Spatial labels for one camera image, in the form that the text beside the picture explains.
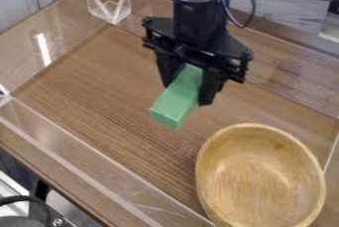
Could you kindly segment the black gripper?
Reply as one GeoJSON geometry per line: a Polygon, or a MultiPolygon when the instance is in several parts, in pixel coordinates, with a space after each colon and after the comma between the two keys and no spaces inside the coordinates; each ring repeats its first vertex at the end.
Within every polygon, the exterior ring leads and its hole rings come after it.
{"type": "Polygon", "coordinates": [[[243,83],[253,50],[227,29],[229,21],[241,28],[231,13],[230,0],[174,0],[174,17],[146,17],[143,46],[155,51],[162,83],[169,86],[186,63],[203,70],[199,105],[214,103],[227,80],[243,83]]]}

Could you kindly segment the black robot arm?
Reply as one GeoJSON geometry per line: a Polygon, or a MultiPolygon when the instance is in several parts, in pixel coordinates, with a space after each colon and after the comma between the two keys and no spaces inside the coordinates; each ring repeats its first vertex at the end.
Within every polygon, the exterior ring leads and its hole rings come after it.
{"type": "Polygon", "coordinates": [[[173,0],[171,17],[146,17],[143,46],[155,51],[162,83],[170,85],[183,66],[203,70],[199,104],[214,103],[227,81],[243,83],[254,51],[230,33],[229,25],[246,28],[231,11],[231,0],[173,0]]]}

